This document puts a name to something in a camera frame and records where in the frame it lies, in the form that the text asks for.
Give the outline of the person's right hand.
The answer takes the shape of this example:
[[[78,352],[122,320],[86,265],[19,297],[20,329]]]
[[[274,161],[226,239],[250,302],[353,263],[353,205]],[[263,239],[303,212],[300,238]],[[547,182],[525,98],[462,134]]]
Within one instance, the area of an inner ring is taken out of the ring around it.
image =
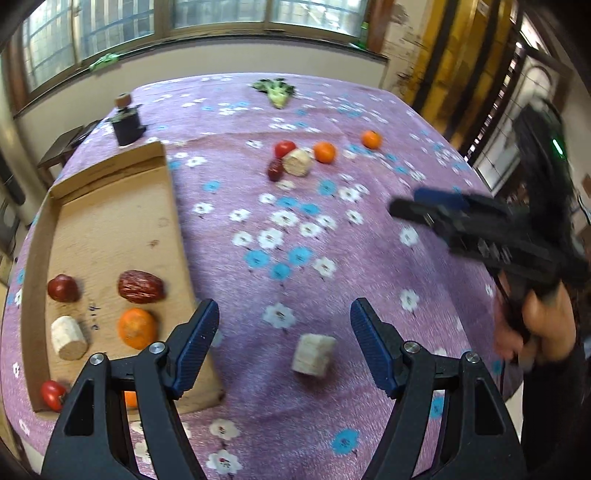
[[[525,343],[506,320],[506,300],[509,292],[504,274],[500,275],[502,288],[498,287],[494,303],[494,350],[504,360],[518,356],[522,364],[544,364],[565,360],[573,351],[577,339],[577,327],[567,289],[560,282],[556,290],[543,300],[530,291],[522,305],[524,325],[531,333]]]

